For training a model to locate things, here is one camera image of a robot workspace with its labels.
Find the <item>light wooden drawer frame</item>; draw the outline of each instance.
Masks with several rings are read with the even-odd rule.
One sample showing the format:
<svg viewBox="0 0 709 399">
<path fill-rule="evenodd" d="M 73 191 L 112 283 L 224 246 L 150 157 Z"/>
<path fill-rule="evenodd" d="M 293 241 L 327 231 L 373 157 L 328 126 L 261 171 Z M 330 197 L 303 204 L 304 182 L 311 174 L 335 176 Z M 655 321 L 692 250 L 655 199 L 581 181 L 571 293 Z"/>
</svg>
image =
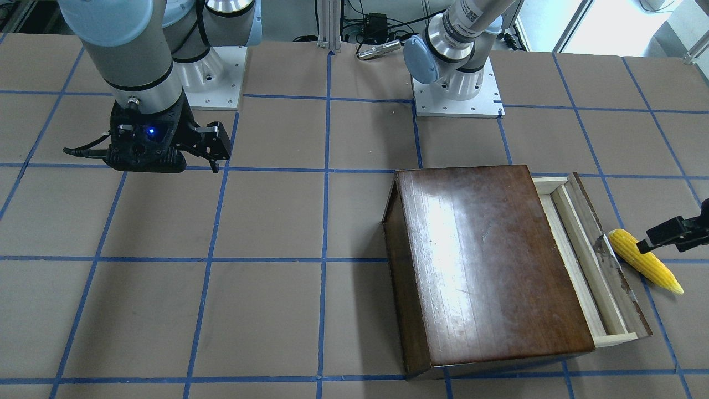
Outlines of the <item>light wooden drawer frame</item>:
<svg viewBox="0 0 709 399">
<path fill-rule="evenodd" d="M 579 176 L 532 181 L 596 348 L 652 335 Z"/>
</svg>

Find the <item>power adapter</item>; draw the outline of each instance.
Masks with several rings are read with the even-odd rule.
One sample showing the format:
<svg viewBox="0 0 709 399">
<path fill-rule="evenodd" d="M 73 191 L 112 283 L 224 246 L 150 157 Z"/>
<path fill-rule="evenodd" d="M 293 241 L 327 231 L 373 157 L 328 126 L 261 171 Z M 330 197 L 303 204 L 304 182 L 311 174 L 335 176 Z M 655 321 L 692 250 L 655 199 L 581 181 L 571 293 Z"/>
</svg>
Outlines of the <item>power adapter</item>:
<svg viewBox="0 0 709 399">
<path fill-rule="evenodd" d="M 364 16 L 364 37 L 366 44 L 384 44 L 389 40 L 389 25 L 386 14 L 369 13 Z"/>
</svg>

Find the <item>yellow corn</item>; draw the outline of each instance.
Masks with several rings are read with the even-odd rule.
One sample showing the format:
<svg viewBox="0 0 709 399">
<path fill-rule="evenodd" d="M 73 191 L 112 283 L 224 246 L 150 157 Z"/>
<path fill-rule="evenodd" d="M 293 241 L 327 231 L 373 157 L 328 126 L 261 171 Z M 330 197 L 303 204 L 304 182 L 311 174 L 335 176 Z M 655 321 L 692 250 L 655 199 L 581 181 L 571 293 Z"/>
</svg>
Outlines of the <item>yellow corn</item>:
<svg viewBox="0 0 709 399">
<path fill-rule="evenodd" d="M 608 240 L 613 250 L 648 280 L 673 293 L 684 294 L 672 272 L 652 252 L 640 253 L 635 245 L 637 239 L 626 230 L 611 231 Z"/>
</svg>

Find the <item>table surface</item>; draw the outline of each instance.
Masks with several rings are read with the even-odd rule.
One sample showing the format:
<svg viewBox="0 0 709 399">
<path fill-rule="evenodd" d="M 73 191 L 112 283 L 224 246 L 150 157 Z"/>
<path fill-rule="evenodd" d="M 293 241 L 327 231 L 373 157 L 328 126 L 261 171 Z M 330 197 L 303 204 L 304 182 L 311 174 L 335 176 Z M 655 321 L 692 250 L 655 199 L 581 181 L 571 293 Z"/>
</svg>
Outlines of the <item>table surface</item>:
<svg viewBox="0 0 709 399">
<path fill-rule="evenodd" d="M 502 119 L 416 118 L 401 54 L 263 43 L 213 175 L 72 158 L 113 99 L 73 36 L 0 38 L 0 397 L 705 398 L 709 247 L 626 268 L 653 337 L 518 373 L 402 381 L 393 170 L 580 174 L 606 231 L 709 197 L 709 88 L 677 59 L 495 52 Z"/>
</svg>

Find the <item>dark wooden box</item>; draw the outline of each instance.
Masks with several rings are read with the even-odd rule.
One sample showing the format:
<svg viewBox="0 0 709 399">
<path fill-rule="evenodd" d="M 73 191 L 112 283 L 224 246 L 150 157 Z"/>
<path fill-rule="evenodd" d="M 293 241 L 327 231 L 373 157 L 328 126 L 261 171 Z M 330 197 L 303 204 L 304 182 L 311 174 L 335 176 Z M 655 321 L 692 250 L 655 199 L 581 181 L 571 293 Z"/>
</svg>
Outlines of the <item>dark wooden box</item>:
<svg viewBox="0 0 709 399">
<path fill-rule="evenodd" d="M 503 371 L 651 334 L 575 175 L 402 170 L 383 223 L 407 378 Z"/>
</svg>

